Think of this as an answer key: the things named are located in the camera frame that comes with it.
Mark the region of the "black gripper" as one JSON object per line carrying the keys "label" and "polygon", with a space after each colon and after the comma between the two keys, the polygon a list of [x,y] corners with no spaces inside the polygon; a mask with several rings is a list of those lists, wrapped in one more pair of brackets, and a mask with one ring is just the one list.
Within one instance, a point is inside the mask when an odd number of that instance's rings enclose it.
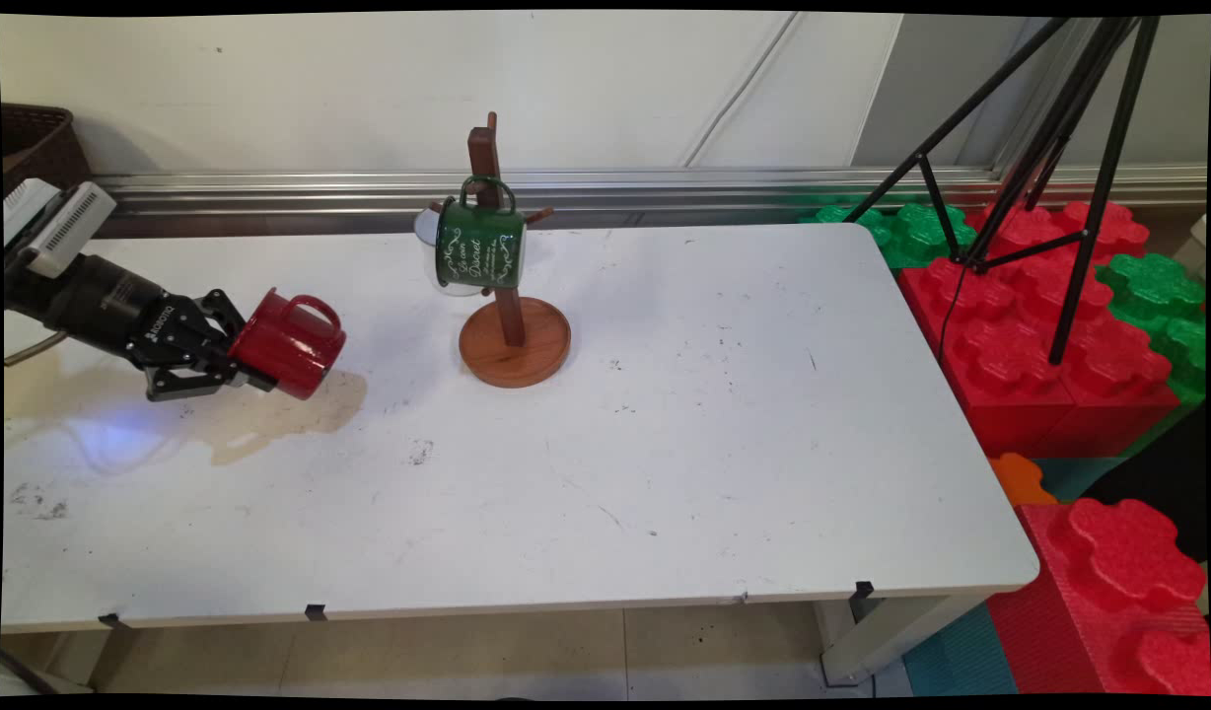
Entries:
{"label": "black gripper", "polygon": [[25,268],[7,274],[2,307],[147,368],[150,401],[279,387],[262,370],[228,359],[246,320],[222,290],[191,300],[104,257],[79,254],[59,277]]}

